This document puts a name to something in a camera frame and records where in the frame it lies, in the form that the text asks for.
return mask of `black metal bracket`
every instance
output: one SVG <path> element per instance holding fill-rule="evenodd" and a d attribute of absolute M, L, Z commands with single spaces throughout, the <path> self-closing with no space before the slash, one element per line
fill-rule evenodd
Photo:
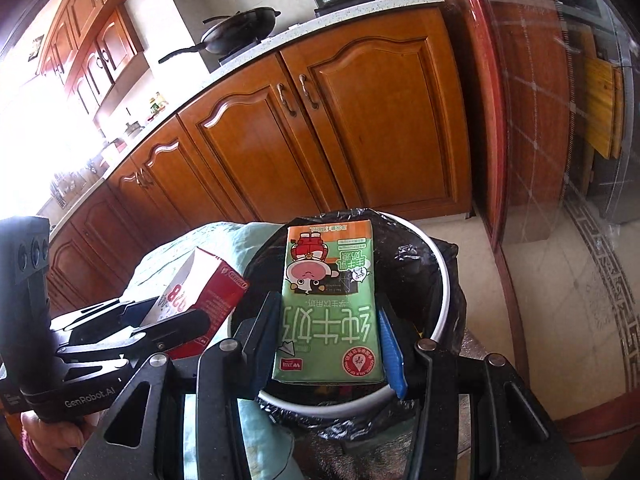
<path fill-rule="evenodd" d="M 184 396 L 196 394 L 199 480 L 251 480 L 238 399 L 255 399 L 273 368 L 281 296 L 201 356 L 153 354 L 129 381 L 76 457 L 66 480 L 183 478 Z"/>
<path fill-rule="evenodd" d="M 582 470 L 533 393 L 501 354 L 451 354 L 435 341 L 415 346 L 426 367 L 422 411 L 407 480 L 455 478 L 458 395 L 471 406 L 471 480 L 582 480 Z"/>

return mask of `red logo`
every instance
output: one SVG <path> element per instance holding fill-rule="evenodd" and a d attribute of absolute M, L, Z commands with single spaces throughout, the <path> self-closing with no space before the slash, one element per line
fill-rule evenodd
<path fill-rule="evenodd" d="M 295 370 L 297 372 L 302 371 L 302 359 L 280 359 L 280 370 L 289 371 Z"/>
<path fill-rule="evenodd" d="M 373 370 L 375 364 L 375 355 L 365 346 L 356 346 L 348 350 L 342 358 L 342 368 L 354 377 L 364 377 Z"/>

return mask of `cartoon cow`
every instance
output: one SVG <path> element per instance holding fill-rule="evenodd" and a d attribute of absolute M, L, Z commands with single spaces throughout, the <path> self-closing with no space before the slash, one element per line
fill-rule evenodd
<path fill-rule="evenodd" d="M 309 294 L 313 285 L 324 290 L 324 285 L 319 285 L 320 280 L 327 276 L 336 278 L 339 274 L 324 261 L 328 253 L 329 247 L 322 241 L 320 233 L 300 233 L 300 238 L 291 247 L 293 261 L 286 272 L 291 289 Z"/>

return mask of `screw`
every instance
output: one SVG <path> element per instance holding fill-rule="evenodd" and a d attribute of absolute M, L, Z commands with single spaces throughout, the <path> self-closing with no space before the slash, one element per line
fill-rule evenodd
<path fill-rule="evenodd" d="M 504 358 L 502 354 L 489 354 L 488 357 L 489 363 L 493 366 L 504 366 L 507 362 L 507 359 Z"/>
<path fill-rule="evenodd" d="M 168 361 L 168 357 L 164 354 L 153 354 L 149 358 L 149 364 L 152 365 L 153 368 L 159 368 L 164 366 Z"/>
<path fill-rule="evenodd" d="M 220 341 L 220 349 L 223 352 L 232 352 L 236 348 L 238 348 L 238 341 L 235 339 L 223 339 Z"/>
<path fill-rule="evenodd" d="M 438 344 L 433 339 L 428 339 L 425 337 L 423 339 L 420 339 L 417 345 L 418 345 L 418 348 L 423 352 L 431 352 L 432 350 L 436 349 L 436 346 Z"/>

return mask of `cabinet handle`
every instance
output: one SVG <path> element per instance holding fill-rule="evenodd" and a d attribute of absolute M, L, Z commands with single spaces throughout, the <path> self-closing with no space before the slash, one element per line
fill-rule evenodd
<path fill-rule="evenodd" d="M 311 103 L 311 107 L 314 110 L 318 110 L 318 108 L 320 107 L 320 105 L 316 102 L 314 102 L 314 100 L 311 98 L 311 95 L 309 94 L 309 90 L 306 89 L 306 76 L 304 74 L 300 74 L 300 83 L 302 84 L 302 93 L 305 95 L 305 97 L 308 99 L 308 101 Z"/>
<path fill-rule="evenodd" d="M 136 171 L 136 184 L 138 184 L 140 187 L 144 187 L 146 189 L 146 184 L 142 184 L 142 182 L 140 182 L 140 176 L 138 175 L 137 171 Z"/>
<path fill-rule="evenodd" d="M 149 184 L 150 186 L 153 186 L 155 182 L 151 178 L 151 175 L 149 174 L 149 170 L 146 170 L 146 174 L 148 174 L 148 178 L 145 176 L 144 167 L 140 168 L 140 176 L 142 177 L 142 180 L 145 182 L 145 184 Z"/>
<path fill-rule="evenodd" d="M 287 112 L 289 112 L 289 115 L 291 117 L 295 117 L 296 111 L 289 108 L 289 103 L 287 103 L 287 100 L 284 98 L 284 85 L 282 83 L 278 83 L 276 85 L 276 88 L 278 89 L 278 94 L 280 95 L 280 102 L 282 103 L 282 106 L 287 109 Z"/>

